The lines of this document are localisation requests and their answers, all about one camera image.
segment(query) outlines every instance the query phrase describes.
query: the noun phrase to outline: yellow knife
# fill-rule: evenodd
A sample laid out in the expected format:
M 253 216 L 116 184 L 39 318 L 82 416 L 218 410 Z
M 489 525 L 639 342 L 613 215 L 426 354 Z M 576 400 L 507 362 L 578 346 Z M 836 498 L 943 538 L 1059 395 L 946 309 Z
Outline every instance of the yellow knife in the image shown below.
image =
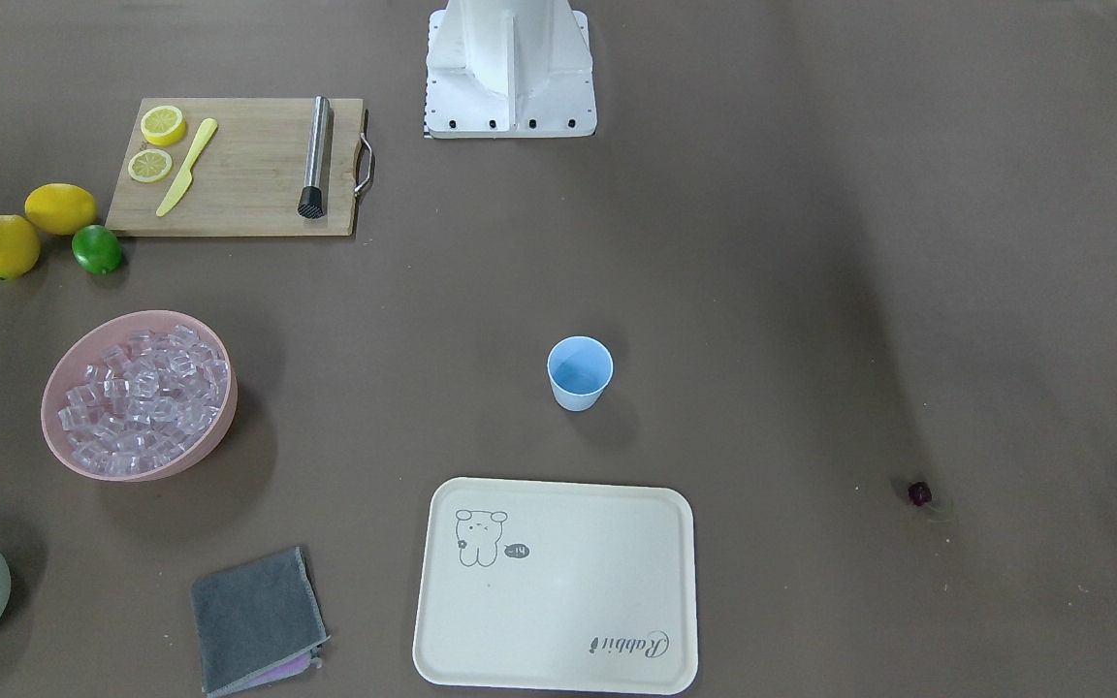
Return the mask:
M 217 131 L 218 122 L 214 119 L 204 119 L 201 122 L 200 127 L 195 130 L 195 136 L 192 136 L 192 145 L 189 146 L 188 155 L 183 159 L 183 164 L 179 166 L 179 171 L 174 173 L 174 181 L 172 182 L 172 187 L 166 191 L 163 202 L 157 205 L 157 217 L 166 216 L 168 211 L 174 208 L 174 203 L 179 203 L 183 194 L 188 193 L 188 188 L 192 187 L 192 165 L 195 164 L 195 160 L 201 155 L 201 151 L 204 151 L 204 146 L 209 145 L 210 138 L 213 137 L 213 132 Z

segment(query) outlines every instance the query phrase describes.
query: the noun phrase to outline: lime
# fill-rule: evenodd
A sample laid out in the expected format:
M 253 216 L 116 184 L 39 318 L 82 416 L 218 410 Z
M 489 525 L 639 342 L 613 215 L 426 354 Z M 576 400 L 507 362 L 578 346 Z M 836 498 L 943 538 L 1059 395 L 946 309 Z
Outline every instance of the lime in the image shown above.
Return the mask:
M 46 184 L 28 195 L 23 216 L 50 235 L 71 235 L 97 220 L 97 202 L 75 184 Z
M 128 160 L 128 176 L 150 184 L 159 181 L 170 173 L 172 168 L 172 156 L 168 151 L 155 151 L 152 147 L 141 151 Z
M 113 272 L 123 261 L 120 239 L 101 224 L 82 227 L 71 236 L 71 255 L 87 272 L 94 275 Z
M 40 256 L 37 230 L 22 217 L 0 217 L 0 281 L 27 272 Z
M 187 132 L 183 112 L 178 106 L 154 106 L 141 116 L 141 133 L 154 145 L 174 145 Z

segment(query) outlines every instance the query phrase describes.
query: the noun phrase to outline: white metal bracket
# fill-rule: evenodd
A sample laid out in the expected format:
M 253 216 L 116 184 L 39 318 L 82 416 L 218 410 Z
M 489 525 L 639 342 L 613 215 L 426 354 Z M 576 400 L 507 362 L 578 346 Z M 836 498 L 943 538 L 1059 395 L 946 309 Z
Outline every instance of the white metal bracket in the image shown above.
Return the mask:
M 424 133 L 592 136 L 589 18 L 567 0 L 449 0 L 430 15 Z

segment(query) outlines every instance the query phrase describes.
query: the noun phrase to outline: cartoon bear drawing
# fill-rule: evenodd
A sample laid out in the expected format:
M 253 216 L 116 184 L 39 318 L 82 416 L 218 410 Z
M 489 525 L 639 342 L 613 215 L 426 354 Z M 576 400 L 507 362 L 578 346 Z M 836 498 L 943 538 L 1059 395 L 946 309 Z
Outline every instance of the cartoon bear drawing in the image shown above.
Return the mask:
M 488 567 L 494 564 L 505 520 L 506 511 L 456 511 L 456 541 L 459 542 L 459 561 L 462 565 Z

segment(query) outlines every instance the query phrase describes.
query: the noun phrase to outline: towel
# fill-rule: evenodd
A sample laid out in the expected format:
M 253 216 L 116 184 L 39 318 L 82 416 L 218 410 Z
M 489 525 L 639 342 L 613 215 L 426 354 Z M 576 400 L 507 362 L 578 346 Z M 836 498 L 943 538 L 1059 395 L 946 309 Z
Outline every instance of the towel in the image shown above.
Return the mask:
M 209 698 L 304 672 L 328 640 L 298 547 L 195 580 L 192 613 Z

